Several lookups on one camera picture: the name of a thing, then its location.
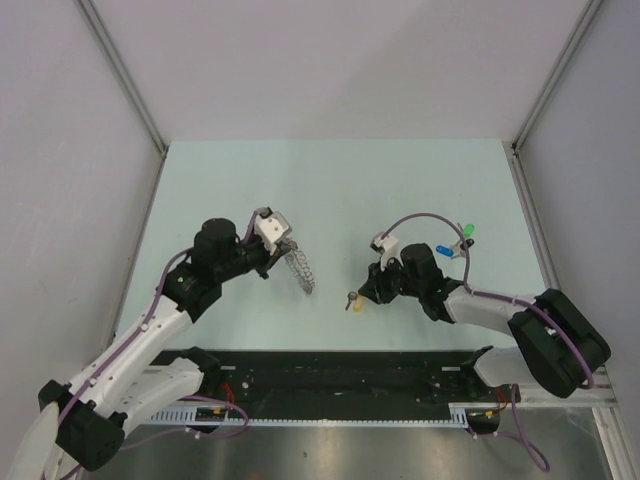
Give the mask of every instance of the wall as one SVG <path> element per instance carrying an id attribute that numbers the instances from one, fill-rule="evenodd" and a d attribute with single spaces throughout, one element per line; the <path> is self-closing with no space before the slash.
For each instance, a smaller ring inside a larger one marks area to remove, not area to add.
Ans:
<path id="1" fill-rule="evenodd" d="M 611 0 L 522 152 L 563 288 L 609 341 L 640 448 L 640 4 Z"/>
<path id="2" fill-rule="evenodd" d="M 106 341 L 160 165 L 73 2 L 0 6 L 0 477 Z"/>
<path id="3" fill-rule="evenodd" d="M 170 140 L 512 140 L 586 0 L 96 0 Z"/>

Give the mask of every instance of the table surface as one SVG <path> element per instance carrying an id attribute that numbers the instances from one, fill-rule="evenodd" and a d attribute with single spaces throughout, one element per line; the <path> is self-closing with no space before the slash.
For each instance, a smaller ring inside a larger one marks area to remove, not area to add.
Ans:
<path id="1" fill-rule="evenodd" d="M 224 141 L 171 145 L 118 332 L 147 307 L 167 260 L 212 217 L 244 231 L 259 206 L 281 211 L 307 255 L 316 290 L 306 296 L 284 261 L 223 286 L 222 298 L 167 348 L 275 350 L 455 350 L 509 346 L 500 333 L 433 322 L 415 299 L 365 302 L 345 312 L 347 293 L 377 259 L 371 238 L 410 213 L 473 223 L 470 280 L 511 294 L 538 293 L 542 275 L 502 144 L 497 139 Z M 404 245 L 454 243 L 433 219 L 394 233 Z M 460 278 L 462 259 L 438 255 Z"/>

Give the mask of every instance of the purple cable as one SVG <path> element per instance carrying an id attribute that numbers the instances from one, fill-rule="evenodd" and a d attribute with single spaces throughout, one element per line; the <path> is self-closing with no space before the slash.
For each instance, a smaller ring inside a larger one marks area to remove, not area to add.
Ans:
<path id="1" fill-rule="evenodd" d="M 176 253 L 173 257 L 171 257 L 169 262 L 167 262 L 167 265 L 164 267 L 164 270 L 162 271 L 162 275 L 160 276 L 160 281 L 158 282 L 158 286 L 156 287 L 156 293 L 153 297 L 153 301 L 151 302 L 151 306 L 149 307 L 149 311 L 144 317 L 144 320 L 142 320 L 142 323 L 140 324 L 140 326 L 136 328 L 134 332 L 131 334 L 131 336 L 127 338 L 124 342 L 122 342 L 122 344 L 111 355 L 109 355 L 109 357 L 105 360 L 105 362 L 96 369 L 96 371 L 93 373 L 93 375 L 91 375 L 91 377 L 85 380 L 85 382 L 78 389 L 78 391 L 73 395 L 73 397 L 71 397 L 71 400 L 69 400 L 69 402 L 62 409 L 62 412 L 60 412 L 60 416 L 58 417 L 58 425 L 62 424 L 63 420 L 67 417 L 67 415 L 69 414 L 73 406 L 78 402 L 78 400 L 82 397 L 82 395 L 84 395 L 84 393 L 89 389 L 89 387 L 91 387 L 91 380 L 97 379 L 107 368 L 109 368 L 109 366 L 122 354 L 122 352 L 124 352 L 127 349 L 127 347 L 129 347 L 129 345 L 133 343 L 133 341 L 138 337 L 138 335 L 140 335 L 143 332 L 141 326 L 147 325 L 151 321 L 151 319 L 153 318 L 153 314 L 156 311 L 156 308 L 158 308 L 160 297 L 162 297 L 162 287 L 164 287 L 164 282 L 167 280 L 167 275 L 169 274 L 169 270 L 171 269 L 175 261 L 178 260 L 178 258 L 189 253 L 189 250 L 190 249 L 187 248 L 186 250 L 182 250 L 181 252 Z M 60 480 L 68 480 L 73 475 L 78 473 L 80 468 L 81 468 L 80 465 L 77 465 L 73 470 L 67 473 Z"/>
<path id="2" fill-rule="evenodd" d="M 540 471 L 544 473 L 549 473 L 551 471 L 551 465 L 549 464 L 549 460 L 544 456 L 544 453 L 540 451 L 538 447 L 536 447 L 529 438 L 527 437 L 524 428 L 522 428 L 522 423 L 520 421 L 520 414 L 516 408 L 516 400 L 518 396 L 518 392 L 520 391 L 520 387 L 517 384 L 514 384 L 511 388 L 511 410 L 513 411 L 513 419 L 516 422 L 516 428 L 518 429 L 518 435 L 511 432 L 496 432 L 494 433 L 483 433 L 477 434 L 473 431 L 471 427 L 469 427 L 469 432 L 473 434 L 474 438 L 489 438 L 489 437 L 502 437 L 502 438 L 510 438 L 511 440 L 515 440 L 520 442 L 526 449 L 529 457 L 535 463 L 536 467 L 540 469 Z"/>
<path id="3" fill-rule="evenodd" d="M 382 235 L 382 238 L 387 237 L 400 224 L 406 222 L 407 220 L 411 220 L 413 218 L 418 218 L 418 217 L 435 218 L 437 220 L 440 220 L 440 221 L 446 223 L 447 225 L 449 225 L 456 232 L 456 234 L 460 238 L 460 241 L 464 245 L 465 238 L 464 238 L 464 234 L 462 233 L 462 231 L 460 231 L 460 229 L 458 227 L 456 227 L 453 224 L 453 222 L 451 222 L 449 219 L 447 219 L 447 218 L 445 218 L 445 217 L 443 217 L 441 215 L 437 215 L 435 213 L 414 213 L 412 215 L 407 215 L 406 217 L 401 218 L 396 223 L 391 225 L 391 228 L 389 228 L 386 232 L 384 232 L 384 234 Z M 580 367 L 582 368 L 582 371 L 584 372 L 585 377 L 587 379 L 586 388 L 587 389 L 593 388 L 595 386 L 595 382 L 593 380 L 593 375 L 591 374 L 591 369 L 589 368 L 589 365 L 587 364 L 586 360 L 584 359 L 584 357 L 582 356 L 582 354 L 578 350 L 578 347 L 575 346 L 575 344 L 571 341 L 571 339 L 564 332 L 564 330 L 562 330 L 562 328 L 560 328 L 560 326 L 555 322 L 555 320 L 553 320 L 553 318 L 551 318 L 546 312 L 544 312 L 542 309 L 536 307 L 535 305 L 533 305 L 533 304 L 531 304 L 531 303 L 529 303 L 529 302 L 527 302 L 525 300 L 521 300 L 519 298 L 514 298 L 514 297 L 509 297 L 507 295 L 500 295 L 498 293 L 482 292 L 482 291 L 479 291 L 479 290 L 474 290 L 469 286 L 469 270 L 471 269 L 471 254 L 470 254 L 469 250 L 470 249 L 467 248 L 466 251 L 465 251 L 465 253 L 466 253 L 466 255 L 465 255 L 466 263 L 465 263 L 465 267 L 464 267 L 464 275 L 462 276 L 462 284 L 463 284 L 465 290 L 467 292 L 469 292 L 472 296 L 473 295 L 477 295 L 479 297 L 493 298 L 495 300 L 500 300 L 500 301 L 507 302 L 507 303 L 515 303 L 517 305 L 520 305 L 522 307 L 528 308 L 528 309 L 532 310 L 533 312 L 535 312 L 536 315 L 538 315 L 542 320 L 544 320 L 551 328 L 553 328 L 556 331 L 558 336 L 567 345 L 567 347 L 569 348 L 571 353 L 576 357 L 576 360 L 578 360 L 578 363 L 580 364 Z"/>
<path id="4" fill-rule="evenodd" d="M 182 400 L 198 400 L 198 401 L 202 401 L 202 402 L 211 402 L 211 403 L 215 403 L 217 405 L 223 405 L 223 406 L 225 406 L 227 408 L 231 408 L 231 409 L 235 410 L 240 415 L 242 415 L 242 418 L 244 419 L 244 423 L 240 426 L 240 428 L 238 428 L 237 430 L 234 430 L 233 432 L 218 433 L 218 434 L 197 432 L 202 436 L 205 436 L 207 438 L 214 438 L 214 439 L 216 439 L 216 438 L 217 439 L 231 438 L 231 437 L 235 437 L 236 435 L 240 435 L 247 428 L 249 428 L 249 415 L 247 415 L 247 412 L 245 412 L 238 405 L 234 405 L 233 403 L 225 402 L 223 400 L 218 400 L 218 399 L 215 399 L 215 398 L 201 397 L 200 395 L 190 395 L 188 397 L 183 398 Z M 138 448 L 138 447 L 140 447 L 142 445 L 145 445 L 146 443 L 152 442 L 153 440 L 157 440 L 158 438 L 165 437 L 167 435 L 173 435 L 174 433 L 180 433 L 180 432 L 184 432 L 184 431 L 185 431 L 184 428 L 171 428 L 169 430 L 164 430 L 164 431 L 156 433 L 155 435 L 152 435 L 152 436 L 150 436 L 148 438 L 145 438 L 144 440 L 140 440 L 139 442 L 132 443 L 130 445 L 122 447 L 120 449 L 120 451 L 121 452 L 126 452 L 126 451 L 129 451 L 129 450 L 133 450 L 134 448 Z"/>
<path id="5" fill-rule="evenodd" d="M 247 225 L 247 231 L 244 234 L 244 238 L 240 242 L 243 245 L 249 241 L 249 238 L 251 237 L 251 232 L 253 231 L 253 224 L 255 223 L 259 213 L 260 212 L 257 208 L 253 211 L 253 214 L 251 215 L 251 220 L 249 220 L 249 225 Z"/>

